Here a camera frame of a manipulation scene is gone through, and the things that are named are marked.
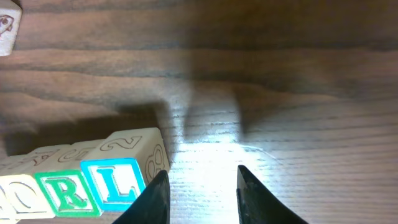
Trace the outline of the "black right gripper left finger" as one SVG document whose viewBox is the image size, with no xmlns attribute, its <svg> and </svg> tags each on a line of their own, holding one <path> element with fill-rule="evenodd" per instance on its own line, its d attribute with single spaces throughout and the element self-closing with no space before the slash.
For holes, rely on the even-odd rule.
<svg viewBox="0 0 398 224">
<path fill-rule="evenodd" d="M 166 170 L 160 171 L 134 203 L 113 224 L 169 224 L 170 184 Z"/>
</svg>

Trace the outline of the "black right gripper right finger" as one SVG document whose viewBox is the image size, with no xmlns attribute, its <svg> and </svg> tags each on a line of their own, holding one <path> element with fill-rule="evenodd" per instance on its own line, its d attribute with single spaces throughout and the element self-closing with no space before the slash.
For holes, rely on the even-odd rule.
<svg viewBox="0 0 398 224">
<path fill-rule="evenodd" d="M 308 224 L 244 165 L 238 166 L 236 196 L 240 224 Z"/>
</svg>

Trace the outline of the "blue L block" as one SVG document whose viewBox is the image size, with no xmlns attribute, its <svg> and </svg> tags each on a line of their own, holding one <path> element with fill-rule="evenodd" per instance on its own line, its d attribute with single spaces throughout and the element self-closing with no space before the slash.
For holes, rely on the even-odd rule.
<svg viewBox="0 0 398 224">
<path fill-rule="evenodd" d="M 159 128 L 116 131 L 80 162 L 100 209 L 123 212 L 170 163 Z"/>
</svg>

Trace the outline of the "green R wooden block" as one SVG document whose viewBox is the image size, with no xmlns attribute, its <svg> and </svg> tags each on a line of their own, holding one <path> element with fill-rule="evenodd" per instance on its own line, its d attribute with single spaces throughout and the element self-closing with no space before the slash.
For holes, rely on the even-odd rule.
<svg viewBox="0 0 398 224">
<path fill-rule="evenodd" d="M 103 211 L 80 167 L 81 161 L 101 141 L 82 141 L 63 146 L 35 169 L 34 178 L 56 216 L 102 215 Z"/>
</svg>

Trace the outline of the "yellow O wooden block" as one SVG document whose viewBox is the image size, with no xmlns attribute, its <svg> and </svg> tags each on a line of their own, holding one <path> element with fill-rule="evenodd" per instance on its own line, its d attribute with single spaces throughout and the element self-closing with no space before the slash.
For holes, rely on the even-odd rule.
<svg viewBox="0 0 398 224">
<path fill-rule="evenodd" d="M 1 175 L 1 189 L 11 204 L 13 218 L 26 220 L 55 217 L 34 178 L 34 172 L 39 165 L 64 147 L 65 144 L 39 147 L 6 168 L 7 173 Z"/>
</svg>

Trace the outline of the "yellow C wooden block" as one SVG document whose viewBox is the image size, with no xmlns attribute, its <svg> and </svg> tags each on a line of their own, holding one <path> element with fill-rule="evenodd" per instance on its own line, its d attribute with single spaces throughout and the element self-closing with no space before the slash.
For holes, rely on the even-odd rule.
<svg viewBox="0 0 398 224">
<path fill-rule="evenodd" d="M 7 173 L 6 168 L 18 160 L 25 158 L 25 155 L 10 156 L 1 160 L 1 175 Z M 11 204 L 6 199 L 4 190 L 1 189 L 1 224 L 16 224 L 19 220 L 12 217 Z"/>
</svg>

